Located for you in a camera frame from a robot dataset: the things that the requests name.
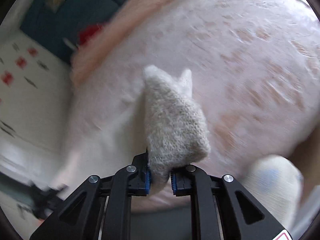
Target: sock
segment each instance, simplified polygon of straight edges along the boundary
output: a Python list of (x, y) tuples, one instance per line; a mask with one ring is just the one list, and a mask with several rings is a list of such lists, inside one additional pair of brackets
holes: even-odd
[(300, 202), (303, 177), (289, 160), (278, 155), (260, 159), (239, 181), (290, 231)]
[(148, 165), (152, 187), (160, 190), (173, 168), (199, 162), (208, 155), (208, 129), (200, 106), (192, 99), (190, 70), (175, 79), (149, 66), (144, 69), (144, 81)]

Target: pink blanket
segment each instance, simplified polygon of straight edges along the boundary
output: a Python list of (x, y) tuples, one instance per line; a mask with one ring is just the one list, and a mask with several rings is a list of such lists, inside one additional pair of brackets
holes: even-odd
[[(66, 195), (91, 174), (113, 175), (145, 150), (146, 65), (173, 76), (191, 69), (193, 98), (207, 118), (212, 147), (197, 165), (211, 175), (238, 178), (257, 158), (287, 156), (316, 124), (320, 24), (308, 5), (299, 0), (169, 0), (162, 7), (149, 1), (129, 1), (75, 57), (78, 90), (67, 161), (52, 183), (67, 184)], [(147, 8), (159, 11), (146, 19)], [(133, 199), (132, 209), (183, 201), (168, 186), (157, 195)]]

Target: red object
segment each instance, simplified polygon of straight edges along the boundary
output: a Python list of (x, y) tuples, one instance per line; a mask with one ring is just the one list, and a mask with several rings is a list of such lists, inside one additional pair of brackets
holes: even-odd
[(4, 84), (7, 86), (10, 86), (12, 81), (13, 81), (13, 76), (10, 72), (5, 71), (3, 75), (1, 75), (1, 80), (3, 81)]
[(90, 40), (95, 34), (100, 32), (103, 29), (103, 24), (91, 25), (85, 28), (83, 31), (78, 33), (79, 45), (84, 45)]
[(33, 48), (33, 47), (30, 47), (29, 49), (27, 49), (27, 51), (29, 52), (29, 54), (32, 56), (32, 57), (35, 57), (38, 55), (38, 51)]
[(16, 64), (19, 68), (24, 68), (26, 65), (27, 65), (27, 61), (25, 60), (24, 57), (19, 57), (17, 60), (16, 60)]

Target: warning label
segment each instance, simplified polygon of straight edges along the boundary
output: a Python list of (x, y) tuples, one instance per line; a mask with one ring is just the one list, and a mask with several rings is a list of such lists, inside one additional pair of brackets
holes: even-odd
[(279, 235), (277, 235), (274, 239), (272, 240), (292, 240), (291, 236), (289, 235), (287, 230), (282, 230)]

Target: metal screw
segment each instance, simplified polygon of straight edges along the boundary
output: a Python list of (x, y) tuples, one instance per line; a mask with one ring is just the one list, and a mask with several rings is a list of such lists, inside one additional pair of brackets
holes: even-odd
[(233, 177), (231, 175), (225, 175), (225, 176), (223, 176), (223, 179), (226, 182), (233, 182)]
[(127, 172), (135, 172), (137, 170), (136, 166), (130, 165), (127, 167)]
[(89, 177), (89, 182), (90, 183), (96, 183), (99, 180), (99, 177), (96, 175), (92, 175)]
[(186, 170), (189, 171), (189, 172), (193, 172), (193, 171), (196, 170), (196, 167), (193, 166), (193, 165), (188, 165), (188, 166), (186, 167)]

